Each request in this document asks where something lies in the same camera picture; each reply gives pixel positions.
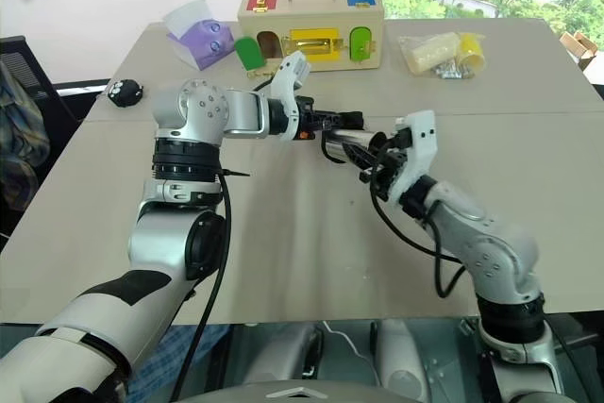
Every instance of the tabletop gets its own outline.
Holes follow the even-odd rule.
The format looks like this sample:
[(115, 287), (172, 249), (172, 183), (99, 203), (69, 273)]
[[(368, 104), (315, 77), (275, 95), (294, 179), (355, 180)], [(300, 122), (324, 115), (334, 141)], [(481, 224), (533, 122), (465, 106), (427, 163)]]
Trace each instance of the tabletop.
[[(534, 234), (547, 311), (601, 310), (604, 104), (544, 23), (501, 24), (387, 25), (390, 44), (403, 33), (484, 34), (489, 63), (474, 80), (410, 76), (391, 46), (378, 70), (312, 73), (303, 94), (320, 109), (362, 109), (376, 130), (392, 130), (396, 115), (436, 109), (440, 149), (430, 174)], [(172, 55), (164, 33), (149, 26), (115, 77), (138, 80), (148, 96), (171, 79), (199, 76)], [(535, 44), (547, 70), (531, 72), (535, 61), (517, 56), (523, 45), (497, 43), (514, 36)], [(258, 83), (235, 56), (202, 76), (240, 88)], [(97, 101), (0, 255), (1, 322), (47, 320), (82, 290), (126, 271), (154, 130), (148, 99), (128, 109)], [(447, 300), (436, 296), (432, 260), (380, 222), (356, 170), (325, 160), (317, 142), (226, 140), (221, 161), (252, 176), (228, 180), (231, 255), (212, 323), (477, 313), (467, 276)], [(429, 245), (404, 214), (390, 214)], [(198, 321), (212, 282), (200, 285), (177, 323)]]

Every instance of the black chair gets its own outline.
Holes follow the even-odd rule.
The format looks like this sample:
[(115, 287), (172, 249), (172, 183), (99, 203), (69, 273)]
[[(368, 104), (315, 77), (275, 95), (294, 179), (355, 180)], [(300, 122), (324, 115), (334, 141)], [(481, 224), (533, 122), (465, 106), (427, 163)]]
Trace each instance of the black chair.
[[(25, 37), (1, 39), (0, 59), (7, 65), (12, 76), (21, 83), (42, 113), (44, 127), (50, 141), (48, 159), (35, 169), (38, 181), (42, 184), (65, 145), (79, 127), (79, 122), (54, 89), (27, 45)], [(9, 209), (1, 195), (0, 199), (2, 205), (0, 229), (4, 235), (10, 235), (21, 219), (22, 213)], [(0, 245), (4, 246), (6, 238), (3, 237), (2, 240)]]

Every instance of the beige table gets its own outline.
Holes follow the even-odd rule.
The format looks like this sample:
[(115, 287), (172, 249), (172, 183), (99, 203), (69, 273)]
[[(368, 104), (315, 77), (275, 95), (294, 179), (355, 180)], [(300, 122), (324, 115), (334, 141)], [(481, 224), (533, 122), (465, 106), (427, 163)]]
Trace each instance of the beige table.
[[(304, 93), (315, 95), (321, 109), (363, 108), (373, 129), (390, 130), (394, 118), (389, 115), (436, 108), (440, 149), (431, 174), (454, 182), (534, 233), (542, 250), (537, 272), (548, 311), (601, 310), (604, 104), (544, 25), (501, 24), (505, 26), (500, 28), (498, 21), (393, 25), (427, 33), (474, 25), (473, 30), (493, 41), (487, 48), (493, 64), (476, 80), (417, 82), (396, 66), (402, 61), (391, 51), (380, 70), (311, 74)], [(523, 40), (540, 43), (539, 52), (549, 59), (544, 65), (554, 74), (545, 77), (543, 70), (530, 75), (533, 63), (523, 60), (516, 65), (524, 70), (512, 67), (511, 61), (503, 65), (502, 56), (512, 53), (495, 42), (510, 26)], [(389, 28), (393, 33), (402, 32)], [(164, 44), (162, 32), (152, 25), (117, 76), (133, 77), (153, 91), (162, 73), (195, 75)], [(503, 65), (501, 71), (509, 68), (522, 78), (512, 83), (503, 73), (494, 76), (490, 71), (497, 68), (496, 61)], [(215, 78), (222, 78), (219, 83), (227, 83), (225, 74), (237, 78), (229, 85), (257, 83), (239, 74), (235, 60), (219, 64), (224, 65), (221, 71), (212, 70)], [(500, 88), (507, 85), (513, 95), (491, 90), (489, 96), (489, 88), (480, 82), (483, 77)], [(535, 80), (549, 85), (537, 87)], [(357, 84), (365, 94), (373, 87), (383, 96), (348, 92), (346, 83)], [(345, 99), (338, 87), (347, 93)], [(521, 92), (530, 93), (523, 102), (518, 101)], [(99, 100), (0, 255), (0, 321), (46, 320), (83, 289), (125, 271), (127, 239), (143, 179), (150, 175), (154, 129), (145, 100), (132, 109)], [(318, 143), (227, 140), (222, 160), (252, 177), (229, 179), (231, 256), (211, 322), (477, 312), (467, 277), (449, 299), (438, 299), (432, 290), (431, 259), (386, 229), (357, 172), (325, 160)], [(411, 236), (429, 243), (403, 214), (392, 216)], [(197, 322), (210, 285), (210, 280), (204, 283), (198, 296), (183, 306), (178, 323)]]

